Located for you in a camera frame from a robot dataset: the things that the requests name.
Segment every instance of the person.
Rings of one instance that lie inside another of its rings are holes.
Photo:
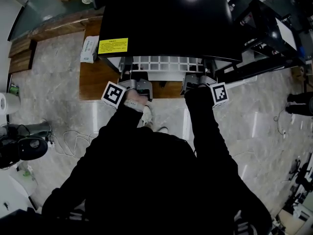
[[[135,90],[126,99],[147,104]],[[270,214],[238,175],[214,119],[211,90],[201,85],[185,100],[197,156],[185,140],[137,128],[142,110],[122,104],[42,214],[68,218],[85,201],[88,221],[115,232],[192,226],[218,234],[268,234]]]
[[[302,105],[289,105],[286,107],[286,112],[290,114],[313,116],[313,92],[298,95],[289,94],[287,102],[296,102]]]

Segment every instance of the gray tile floor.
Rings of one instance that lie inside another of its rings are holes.
[[[83,37],[81,32],[39,42],[33,69],[14,74],[12,79],[21,88],[22,106],[10,116],[11,122],[30,124],[47,119],[64,149],[65,131],[89,135],[114,114],[114,109],[101,101],[79,101]],[[301,86],[293,83],[290,70],[267,73],[258,76],[256,82],[229,90],[230,102],[214,110],[230,154],[239,165],[239,175],[272,214],[279,212],[289,194],[291,185],[284,181],[288,179],[291,163],[298,156],[305,161],[312,146],[310,117],[296,116],[292,124],[291,115],[283,112],[279,124],[286,130],[286,137],[277,132],[273,117],[283,109],[290,92],[301,92]],[[192,131],[186,130],[188,112],[184,99],[155,99],[152,108],[156,128],[165,125],[170,134],[189,136],[192,143]],[[76,136],[65,135],[71,150]],[[87,141],[78,139],[76,156],[83,156],[87,146]],[[39,205],[66,180],[77,163],[76,158],[58,152],[62,150],[56,144],[56,149],[50,148],[42,158],[29,162],[38,181],[32,198]]]

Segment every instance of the black cable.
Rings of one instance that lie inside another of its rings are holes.
[[[18,135],[18,136],[19,136],[19,137],[29,137],[29,136],[30,136],[30,131],[29,131],[29,129],[28,129],[25,125],[23,125],[23,124],[20,124],[20,125],[16,128],[17,132],[18,132],[18,130],[19,130],[19,128],[20,128],[21,126],[24,126],[25,130],[28,131],[28,135],[27,135],[27,136]]]
[[[277,131],[279,132],[279,134],[280,135],[285,135],[286,134],[286,132],[285,133],[281,133],[280,131],[279,131],[279,118],[280,118],[280,114],[285,110],[285,108],[286,108],[286,106],[287,106],[287,104],[288,104],[289,102],[287,102],[286,104],[285,104],[285,106],[284,106],[284,108],[280,111],[280,113],[278,114],[278,116],[275,116],[274,118],[273,118],[273,120],[275,121],[275,122],[277,122]]]
[[[51,136],[52,136],[52,132],[48,132],[49,134],[48,134],[48,141],[50,142],[50,144],[52,144],[52,141],[51,141]]]

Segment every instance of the white cable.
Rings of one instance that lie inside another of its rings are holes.
[[[255,156],[256,160],[257,160],[258,162],[260,162],[259,159],[256,157],[255,153],[252,152],[252,151],[244,151],[244,152],[239,153],[239,154],[237,154],[236,156],[233,156],[233,157],[231,157],[231,158],[234,159],[234,158],[236,158],[237,156],[243,155],[243,154],[245,154],[245,153],[251,153],[251,154],[253,154],[253,155]]]
[[[81,136],[84,136],[84,137],[88,137],[88,140],[85,139],[85,138],[83,138],[83,137],[80,137],[80,136],[77,136],[77,137],[76,137],[76,139],[75,139],[75,146],[74,146],[74,152],[72,152],[72,150],[70,149],[69,145],[68,145],[67,142],[65,141],[65,134],[66,134],[66,133],[70,133],[70,132],[74,132],[74,133],[77,133],[78,135],[81,135]],[[69,154],[67,154],[67,153],[65,152],[65,150],[63,149],[63,147],[60,145],[60,142],[59,142],[58,138],[57,138],[55,135],[51,135],[51,137],[53,137],[54,139],[56,139],[56,141],[58,141],[58,144],[59,144],[60,148],[63,150],[63,153],[60,153],[60,152],[57,151],[58,154],[64,155],[64,156],[68,156],[68,157],[74,157],[74,158],[76,158],[76,159],[79,159],[79,158],[76,157],[77,140],[78,140],[78,139],[83,139],[83,140],[87,141],[88,144],[90,145],[90,138],[95,139],[95,138],[91,137],[91,135],[92,135],[92,134],[95,134],[96,132],[98,132],[98,131],[94,131],[94,132],[90,133],[90,134],[87,136],[87,135],[81,134],[81,133],[79,133],[79,132],[77,132],[77,131],[65,131],[65,132],[63,133],[63,142],[64,142],[64,144],[66,145],[67,149],[70,151],[70,153],[71,153],[72,155],[69,155]]]

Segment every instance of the hand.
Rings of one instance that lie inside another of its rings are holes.
[[[135,100],[142,105],[146,105],[148,102],[148,97],[139,95],[135,89],[130,89],[126,92],[126,99]]]

